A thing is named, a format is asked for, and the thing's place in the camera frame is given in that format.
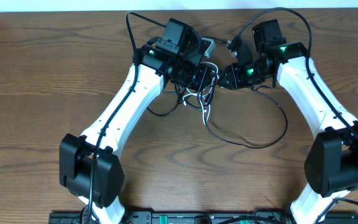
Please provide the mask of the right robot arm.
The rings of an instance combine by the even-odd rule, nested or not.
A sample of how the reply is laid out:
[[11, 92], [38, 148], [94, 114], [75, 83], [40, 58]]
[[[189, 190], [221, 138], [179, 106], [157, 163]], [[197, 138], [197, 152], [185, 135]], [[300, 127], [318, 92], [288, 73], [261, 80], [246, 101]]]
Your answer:
[[259, 57], [253, 59], [239, 35], [227, 42], [237, 59], [218, 85], [256, 89], [266, 79], [283, 87], [305, 117], [313, 145], [304, 164], [307, 180], [283, 216], [285, 223], [321, 223], [328, 211], [358, 189], [358, 119], [332, 94], [316, 70], [309, 48], [287, 42], [277, 20], [261, 22], [252, 34]]

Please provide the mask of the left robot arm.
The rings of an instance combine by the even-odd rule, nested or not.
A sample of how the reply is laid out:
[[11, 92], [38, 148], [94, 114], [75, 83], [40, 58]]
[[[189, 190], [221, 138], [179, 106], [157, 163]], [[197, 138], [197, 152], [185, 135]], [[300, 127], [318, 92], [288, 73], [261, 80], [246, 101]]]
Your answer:
[[134, 126], [165, 85], [201, 91], [214, 81], [201, 61], [213, 53], [214, 40], [173, 18], [164, 28], [162, 36], [133, 48], [126, 80], [99, 118], [80, 136], [67, 134], [60, 143], [60, 184], [86, 204], [80, 223], [121, 222], [119, 159]]

